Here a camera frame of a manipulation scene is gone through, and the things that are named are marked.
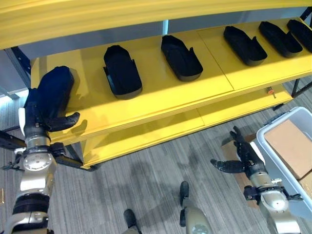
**white wall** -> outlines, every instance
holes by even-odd
[[[168,33],[240,22],[298,17],[305,9],[305,7],[281,8],[174,19],[169,21]],[[161,34],[162,22],[153,22],[49,39],[22,45],[20,48],[30,59],[34,59],[69,50]],[[0,86],[8,91],[24,87],[4,51],[0,51]]]

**cardboard box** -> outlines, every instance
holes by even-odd
[[[305,177],[303,177],[299,183],[312,199],[312,172],[309,172]]]
[[[247,142],[252,141],[253,139],[255,139],[256,135],[252,134],[252,135],[248,135],[245,137],[245,140]],[[226,160],[238,160],[237,155],[236,155],[236,147],[234,146],[234,141],[230,141],[229,143],[221,146],[221,149],[223,151],[223,154],[225,156]],[[245,186],[252,186],[252,183],[250,182],[250,180],[247,178],[245,173],[239,173],[239,174],[233,174],[235,179],[237,180],[237,183],[242,191],[242,196],[244,197],[244,188]],[[249,207],[253,207],[253,208],[259,208],[259,206],[257,205],[256,201],[248,201],[247,202]]]
[[[264,138],[296,179],[312,169],[312,141],[290,120],[268,131]]]

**yellow shelf board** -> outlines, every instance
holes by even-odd
[[[152,121],[82,142],[83,168],[150,147],[292,99],[282,85],[274,86],[276,98],[258,90],[196,110]]]
[[[310,5],[311,0],[1,0],[0,49],[139,23]]]
[[[83,159],[87,165],[134,152],[154,144],[187,134],[203,127],[198,111],[191,110],[174,116],[98,135],[81,142]]]
[[[34,61],[32,87],[56,66],[72,68],[75,79],[66,112],[80,113],[76,127],[51,133],[53,142],[71,144],[89,137],[117,131],[144,122],[185,112],[195,102],[204,102],[233,88],[196,31],[177,33],[194,51],[204,67],[193,82],[178,80],[161,52],[161,37],[118,43],[136,62],[142,80],[142,93],[131,100],[118,100],[112,94],[103,70],[103,55],[111,44],[50,55]]]
[[[284,32],[288,32],[289,19],[270,20]],[[245,65],[234,53],[223,37],[226,26],[199,30],[198,33],[205,41],[208,49],[226,75],[235,90],[250,89],[259,85],[280,83],[291,79],[301,78],[312,74],[312,54],[304,46],[303,51],[294,58],[284,58],[261,35],[258,27],[260,22],[235,24],[251,39],[256,36],[258,42],[267,52],[268,57],[258,66]]]
[[[232,99],[198,108],[205,126],[214,126],[292,100],[283,85],[273,86],[275,96],[260,89]]]

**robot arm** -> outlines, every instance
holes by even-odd
[[[290,199],[300,200],[300,195],[289,196],[281,184],[280,179],[271,180],[263,161],[253,148],[247,143],[240,130],[234,127],[230,131],[234,138],[234,145],[240,161],[216,161],[211,163],[220,171],[227,173],[244,172],[251,181],[252,186],[246,186],[244,196],[246,200],[256,200],[261,212],[267,220],[274,224],[279,234],[300,234],[300,228],[289,211]]]
[[[77,112],[61,116],[73,82],[68,67],[56,67],[42,78],[38,89],[29,90],[24,107],[26,148],[16,150],[24,159],[24,174],[4,234],[54,233],[47,229],[47,212],[57,165],[55,157],[65,154],[65,150],[61,143],[50,145],[48,132],[61,131],[77,123],[80,116]]]

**white plastic bin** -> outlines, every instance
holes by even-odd
[[[304,107],[294,107],[289,112],[283,114],[264,126],[257,132],[256,145],[259,147],[266,162],[266,168],[270,177],[281,178],[283,185],[290,195],[301,194],[303,201],[290,201],[290,211],[293,215],[312,220],[312,200],[291,174],[279,156],[271,148],[264,138],[264,134],[281,124],[290,120],[297,126],[310,140],[312,140],[312,114]]]

